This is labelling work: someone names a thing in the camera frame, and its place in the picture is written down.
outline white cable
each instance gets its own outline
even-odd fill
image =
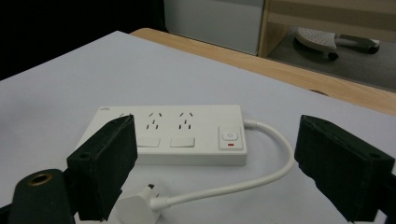
[[[193,193],[188,193],[188,194],[183,194],[175,197],[160,197],[160,198],[155,198],[152,199],[150,202],[151,208],[153,210],[159,211],[164,208],[170,207],[172,205],[178,204],[178,203],[187,203],[199,199],[204,199],[204,198],[210,198],[210,197],[216,197],[224,194],[230,194],[230,193],[235,193],[238,191],[242,190],[247,190],[247,189],[254,189],[266,184],[269,184],[271,182],[274,182],[278,180],[279,178],[283,177],[286,175],[292,168],[292,165],[294,164],[294,158],[293,158],[293,148],[289,141],[284,137],[279,131],[276,129],[272,128],[271,126],[260,123],[255,120],[244,120],[244,126],[247,129],[256,129],[257,131],[261,133],[265,133],[269,135],[270,137],[274,138],[284,149],[286,149],[289,153],[289,160],[286,163],[286,165],[270,174],[258,179],[238,183],[238,184],[233,184],[230,186],[225,186],[221,188],[216,188],[216,189],[207,189],[207,190],[202,190],[202,191],[196,191]]]

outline white object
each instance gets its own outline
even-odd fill
[[[263,0],[166,0],[166,28],[210,44],[257,55]]]
[[[155,224],[159,211],[151,209],[151,200],[158,197],[153,186],[145,187],[138,194],[116,202],[117,217],[122,224]]]
[[[122,199],[117,203],[116,208],[118,209],[118,214],[121,221],[125,224],[154,224],[157,222],[157,218],[161,210],[172,205],[187,203],[204,198],[216,197],[224,194],[236,193],[247,189],[254,189],[274,182],[286,175],[294,164],[293,148],[286,137],[267,124],[260,123],[255,120],[245,120],[244,125],[246,128],[255,129],[261,133],[269,135],[274,140],[276,140],[283,149],[287,151],[289,159],[281,169],[262,178],[225,186],[222,188],[207,189],[175,197],[159,198],[158,195],[152,192],[152,187],[146,187],[139,194],[130,198]],[[235,139],[234,137],[236,133],[231,132],[226,133],[225,135],[227,136],[226,138]]]
[[[247,147],[239,105],[103,106],[78,147],[107,122],[134,115],[136,164],[245,165]]]
[[[337,49],[335,39],[339,38],[340,36],[344,39],[354,40],[370,47],[368,50],[369,53],[376,53],[379,49],[379,41],[374,39],[360,38],[350,35],[336,35],[335,33],[301,27],[297,29],[296,33],[296,39],[300,43],[311,49],[323,51],[329,55],[329,58],[332,61],[338,58],[338,55],[335,53]]]
[[[334,42],[335,33],[298,28],[296,38],[311,49],[327,53],[335,52],[337,49]]]

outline power plug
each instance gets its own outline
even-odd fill
[[[155,224],[160,216],[160,211],[151,208],[150,202],[158,194],[153,190],[153,185],[148,185],[138,194],[120,199],[115,207],[118,219],[123,224]]]

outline white power strip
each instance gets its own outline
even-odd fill
[[[239,105],[104,106],[78,147],[110,120],[134,115],[136,164],[245,165]]]

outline screw hole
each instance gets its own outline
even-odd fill
[[[45,184],[47,182],[49,182],[52,179],[52,175],[51,174],[39,174],[36,175],[35,177],[33,177],[32,179],[29,180],[29,185],[30,186],[39,186],[42,184]]]

